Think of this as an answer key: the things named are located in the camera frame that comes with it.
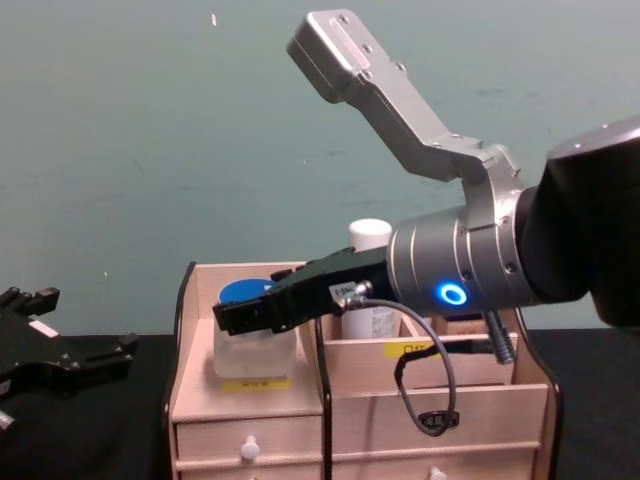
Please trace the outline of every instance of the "drawer knob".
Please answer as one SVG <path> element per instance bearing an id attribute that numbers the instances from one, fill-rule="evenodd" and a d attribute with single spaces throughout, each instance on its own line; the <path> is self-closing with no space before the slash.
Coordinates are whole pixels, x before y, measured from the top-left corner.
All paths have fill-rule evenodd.
<path id="1" fill-rule="evenodd" d="M 260 455 L 260 447 L 256 443 L 256 437 L 249 435 L 240 447 L 240 456 L 245 460 L 254 460 Z"/>
<path id="2" fill-rule="evenodd" d="M 447 480 L 447 476 L 438 467 L 431 467 L 429 480 Z"/>

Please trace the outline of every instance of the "blue lid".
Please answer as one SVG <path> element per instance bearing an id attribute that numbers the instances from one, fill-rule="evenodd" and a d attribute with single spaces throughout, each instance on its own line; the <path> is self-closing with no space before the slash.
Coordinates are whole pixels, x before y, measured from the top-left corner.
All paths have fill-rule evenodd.
<path id="1" fill-rule="evenodd" d="M 245 278 L 226 285 L 218 295 L 221 303 L 243 302 L 259 297 L 273 287 L 276 282 L 264 278 Z"/>

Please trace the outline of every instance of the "wooden drawer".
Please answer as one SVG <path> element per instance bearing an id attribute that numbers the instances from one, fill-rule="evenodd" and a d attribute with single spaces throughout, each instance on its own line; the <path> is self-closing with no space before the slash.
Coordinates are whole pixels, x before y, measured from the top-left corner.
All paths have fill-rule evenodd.
<path id="1" fill-rule="evenodd" d="M 531 480 L 534 455 L 532 449 L 393 459 L 372 455 L 335 462 L 333 480 L 428 480 L 431 467 L 448 480 Z"/>
<path id="2" fill-rule="evenodd" d="M 256 437 L 260 457 L 321 455 L 319 415 L 184 423 L 176 430 L 180 460 L 240 458 L 240 447 L 250 435 Z"/>
<path id="3" fill-rule="evenodd" d="M 539 445 L 547 385 L 458 389 L 460 425 L 440 437 L 420 432 L 396 393 L 361 394 L 333 400 L 334 453 L 439 449 L 529 443 Z M 445 410 L 446 389 L 410 393 L 416 413 Z"/>
<path id="4" fill-rule="evenodd" d="M 181 474 L 182 480 L 320 480 L 321 477 L 321 463 L 185 471 Z"/>

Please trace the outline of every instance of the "plastic container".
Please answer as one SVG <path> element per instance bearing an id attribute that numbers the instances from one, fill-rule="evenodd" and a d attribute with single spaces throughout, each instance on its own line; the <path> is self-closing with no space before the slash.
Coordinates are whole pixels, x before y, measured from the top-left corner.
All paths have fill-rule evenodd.
<path id="1" fill-rule="evenodd" d="M 263 278 L 247 278 L 225 286 L 222 303 L 250 300 L 275 285 Z M 271 330 L 230 336 L 214 320 L 213 369 L 223 378 L 278 378 L 291 374 L 296 359 L 296 332 Z"/>
<path id="2" fill-rule="evenodd" d="M 349 225 L 349 239 L 356 251 L 389 244 L 391 225 L 377 218 L 363 218 Z M 342 317 L 342 338 L 389 338 L 394 336 L 393 310 L 383 307 L 347 312 Z"/>

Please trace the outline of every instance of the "label sticker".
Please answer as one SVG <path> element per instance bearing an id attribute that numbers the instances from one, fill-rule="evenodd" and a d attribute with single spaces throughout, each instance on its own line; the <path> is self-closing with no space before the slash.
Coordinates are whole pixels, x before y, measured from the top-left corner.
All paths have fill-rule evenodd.
<path id="1" fill-rule="evenodd" d="M 284 390 L 291 386 L 288 378 L 265 378 L 262 380 L 232 380 L 222 384 L 225 392 L 248 392 Z"/>
<path id="2" fill-rule="evenodd" d="M 0 396 L 6 395 L 11 390 L 11 380 L 0 383 Z"/>
<path id="3" fill-rule="evenodd" d="M 400 358 L 405 353 L 425 350 L 433 345 L 433 342 L 385 342 L 384 356 L 386 358 Z"/>
<path id="4" fill-rule="evenodd" d="M 356 288 L 356 282 L 338 283 L 337 285 L 331 285 L 329 287 L 329 293 L 334 302 L 337 302 L 347 293 L 353 292 Z"/>
<path id="5" fill-rule="evenodd" d="M 46 335 L 49 338 L 53 338 L 53 337 L 57 337 L 58 336 L 58 332 L 56 332 L 49 325 L 47 325 L 45 323 L 42 323 L 40 320 L 34 320 L 32 322 L 29 322 L 29 326 L 31 328 L 35 328 L 40 333 Z"/>
<path id="6" fill-rule="evenodd" d="M 13 423 L 13 417 L 0 410 L 0 430 L 6 430 Z"/>

